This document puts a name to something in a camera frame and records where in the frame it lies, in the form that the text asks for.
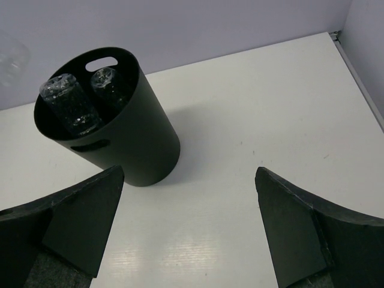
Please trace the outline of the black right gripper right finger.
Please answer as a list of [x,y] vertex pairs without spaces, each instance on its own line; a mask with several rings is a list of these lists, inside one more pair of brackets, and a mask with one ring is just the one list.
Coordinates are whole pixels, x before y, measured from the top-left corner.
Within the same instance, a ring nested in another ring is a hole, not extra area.
[[279,287],[383,287],[383,219],[305,191],[265,167],[258,203]]

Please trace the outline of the crushed clear plastic bottle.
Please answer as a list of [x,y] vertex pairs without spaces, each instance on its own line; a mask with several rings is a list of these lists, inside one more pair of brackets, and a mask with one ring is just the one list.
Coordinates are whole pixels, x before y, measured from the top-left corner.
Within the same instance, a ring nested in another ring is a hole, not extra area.
[[96,96],[119,114],[129,103],[134,90],[113,68],[104,67],[96,71],[90,79]]

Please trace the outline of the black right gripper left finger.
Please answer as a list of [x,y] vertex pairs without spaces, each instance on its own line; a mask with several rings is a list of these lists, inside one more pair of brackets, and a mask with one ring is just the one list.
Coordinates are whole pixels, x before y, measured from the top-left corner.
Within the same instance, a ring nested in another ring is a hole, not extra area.
[[90,287],[124,184],[113,166],[1,211],[1,287]]

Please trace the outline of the clear bottle blue cap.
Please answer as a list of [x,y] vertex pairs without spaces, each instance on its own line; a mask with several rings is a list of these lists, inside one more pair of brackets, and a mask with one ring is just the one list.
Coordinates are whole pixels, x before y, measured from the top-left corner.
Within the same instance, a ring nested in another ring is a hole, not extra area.
[[49,79],[40,86],[40,95],[73,137],[84,136],[104,126],[104,121],[72,74],[64,73]]

